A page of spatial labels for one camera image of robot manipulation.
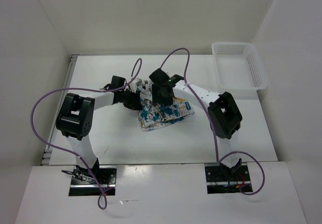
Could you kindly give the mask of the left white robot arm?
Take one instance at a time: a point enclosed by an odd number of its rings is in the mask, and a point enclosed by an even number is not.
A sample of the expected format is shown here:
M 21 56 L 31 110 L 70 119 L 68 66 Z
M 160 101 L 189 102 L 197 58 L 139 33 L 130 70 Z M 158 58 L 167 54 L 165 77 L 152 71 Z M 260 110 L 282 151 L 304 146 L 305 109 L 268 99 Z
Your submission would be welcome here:
M 102 175 L 89 138 L 94 111 L 118 103 L 130 110 L 142 109 L 139 92 L 119 90 L 87 97 L 68 93 L 58 113 L 56 129 L 66 137 L 76 153 L 76 170 L 73 174 L 82 176 L 88 183 L 96 183 Z

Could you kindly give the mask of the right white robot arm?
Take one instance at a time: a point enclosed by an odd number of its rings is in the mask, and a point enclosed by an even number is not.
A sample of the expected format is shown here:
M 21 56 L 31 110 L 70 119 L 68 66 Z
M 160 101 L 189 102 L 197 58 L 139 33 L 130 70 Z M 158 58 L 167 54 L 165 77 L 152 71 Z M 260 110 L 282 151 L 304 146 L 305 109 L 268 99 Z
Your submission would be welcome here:
M 154 104 L 170 106 L 175 98 L 184 99 L 205 110 L 215 138 L 223 139 L 226 145 L 227 153 L 219 160 L 221 176 L 225 180 L 234 179 L 238 175 L 242 160 L 228 152 L 235 151 L 243 117 L 232 94 L 211 92 L 175 78 L 170 78 L 163 83 L 153 81 L 152 102 Z

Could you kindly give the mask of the white teal yellow patterned shorts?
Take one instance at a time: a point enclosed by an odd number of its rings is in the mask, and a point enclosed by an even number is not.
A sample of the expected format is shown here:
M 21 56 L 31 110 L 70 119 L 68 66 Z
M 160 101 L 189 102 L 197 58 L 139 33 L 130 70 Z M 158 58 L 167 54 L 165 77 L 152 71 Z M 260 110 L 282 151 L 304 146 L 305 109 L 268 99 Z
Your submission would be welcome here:
M 164 128 L 195 114 L 192 106 L 184 99 L 175 98 L 170 106 L 152 104 L 152 81 L 143 81 L 137 88 L 140 91 L 142 109 L 138 120 L 142 131 Z

